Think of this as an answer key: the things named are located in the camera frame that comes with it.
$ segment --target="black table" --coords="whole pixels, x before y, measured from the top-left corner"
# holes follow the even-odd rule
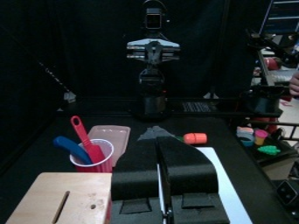
[[[41,172],[74,172],[68,153],[52,146],[56,136],[65,136],[80,142],[70,127],[69,115],[54,118],[25,153],[0,179],[0,210],[4,223],[17,203]],[[169,117],[160,122],[141,122],[131,116],[81,115],[87,130],[95,125],[120,125],[131,128],[127,149],[133,147],[136,139],[147,128],[157,125],[176,136],[189,132],[204,132],[208,142],[201,147],[212,147],[236,189],[240,201],[253,223],[295,223],[279,202],[267,175],[247,153],[228,125],[215,117]]]

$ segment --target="cable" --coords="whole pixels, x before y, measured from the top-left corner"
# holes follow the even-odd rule
[[[65,85],[61,83],[60,79],[56,77],[56,75],[53,74],[53,72],[50,71],[50,69],[40,62],[38,58],[36,57],[36,55],[26,49],[26,47],[24,46],[24,44],[18,41],[18,39],[14,37],[14,35],[5,29],[5,27],[0,24],[1,29],[4,30],[4,32],[8,34],[8,36],[10,37],[10,39],[13,40],[13,42],[21,47],[22,51],[30,55],[30,57],[34,59],[34,61],[37,62],[37,64],[40,65],[40,67],[44,69],[44,72],[54,79],[54,81],[60,84],[60,86],[64,88],[64,90],[70,93],[69,89],[65,87]]]

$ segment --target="orange cylinder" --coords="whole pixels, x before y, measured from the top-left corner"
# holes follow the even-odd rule
[[[187,144],[205,144],[207,140],[208,138],[204,133],[188,133],[183,136],[183,141]]]

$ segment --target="small container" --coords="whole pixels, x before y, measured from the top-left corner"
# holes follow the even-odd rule
[[[207,135],[204,133],[188,133],[183,136],[183,141],[187,144],[205,144]]]
[[[256,137],[255,144],[263,145],[265,138],[267,138],[267,132],[261,129],[257,129],[255,131],[255,137]]]
[[[255,137],[249,133],[239,132],[237,138],[245,147],[251,147],[255,143]]]
[[[105,159],[96,164],[82,164],[72,155],[69,155],[69,161],[74,164],[77,172],[112,172],[112,143],[104,139],[91,139],[89,141],[99,145]]]

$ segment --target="red object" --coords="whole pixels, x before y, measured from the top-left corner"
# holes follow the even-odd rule
[[[265,66],[268,70],[277,70],[280,66],[276,63],[275,58],[264,58]]]
[[[74,115],[69,119],[69,121],[70,121],[72,127],[76,130],[76,133],[78,135],[78,139],[80,139],[82,147],[88,153],[89,159],[91,159],[92,163],[95,164],[105,159],[103,151],[101,151],[100,147],[97,145],[92,144],[92,142],[89,141],[89,137],[88,137],[85,128],[82,126],[82,123],[80,121],[80,118]]]
[[[183,141],[187,144],[205,144],[207,135],[204,133],[188,133],[183,136]]]

